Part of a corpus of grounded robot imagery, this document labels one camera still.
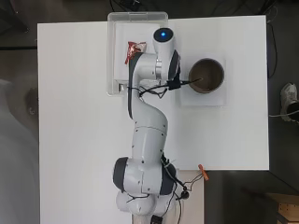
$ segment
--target gray floor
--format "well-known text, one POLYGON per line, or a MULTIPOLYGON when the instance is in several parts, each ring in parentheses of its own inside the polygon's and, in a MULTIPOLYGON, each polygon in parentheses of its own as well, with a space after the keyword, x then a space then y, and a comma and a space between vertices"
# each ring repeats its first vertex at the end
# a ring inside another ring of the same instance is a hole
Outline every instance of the gray floor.
MULTIPOLYGON (((39 22, 105 21, 111 11, 104 0, 15 0, 20 17, 30 27, 27 34, 13 29, 0 35, 0 46, 36 45, 36 25, 39 22)), ((214 16, 229 16, 240 1, 237 0, 144 0, 149 10, 163 10, 169 18, 209 17, 216 4, 223 2, 214 16)), ((262 1, 249 0, 235 15, 250 15, 262 1)), ((272 22, 278 45, 278 68, 268 81, 270 114, 279 113, 279 92, 287 82, 299 86, 299 4, 284 1, 278 4, 278 16, 272 22)), ((274 67, 274 49, 268 33, 268 64, 274 67)), ((38 138, 38 123, 30 116, 24 104, 24 95, 37 87, 36 50, 0 51, 0 78, 11 81, 14 88, 8 95, 8 104, 16 118, 38 138)), ((270 170, 294 188, 299 189, 299 126, 269 119, 270 170)), ((276 223, 275 219, 258 205, 244 189, 259 192, 297 194, 268 172, 210 172, 206 183, 207 224, 213 223, 276 223)))

